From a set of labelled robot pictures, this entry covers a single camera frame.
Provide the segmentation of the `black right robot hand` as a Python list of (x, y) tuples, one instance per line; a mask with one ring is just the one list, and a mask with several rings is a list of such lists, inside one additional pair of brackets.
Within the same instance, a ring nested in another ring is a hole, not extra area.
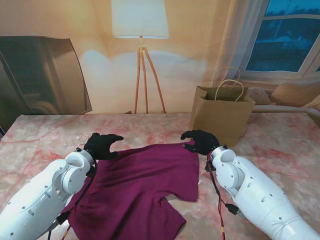
[(213, 134), (203, 130), (188, 130), (180, 137), (181, 140), (186, 138), (192, 139), (194, 144), (185, 143), (183, 147), (192, 153), (203, 156), (209, 155), (211, 151), (220, 146), (218, 139)]

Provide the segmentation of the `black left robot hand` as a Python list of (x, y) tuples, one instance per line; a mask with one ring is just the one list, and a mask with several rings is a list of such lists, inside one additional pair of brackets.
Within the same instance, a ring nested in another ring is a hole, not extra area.
[(110, 147), (117, 141), (122, 141), (124, 138), (116, 134), (99, 134), (93, 133), (87, 140), (83, 149), (87, 151), (95, 160), (113, 160), (118, 156), (117, 151), (110, 151)]

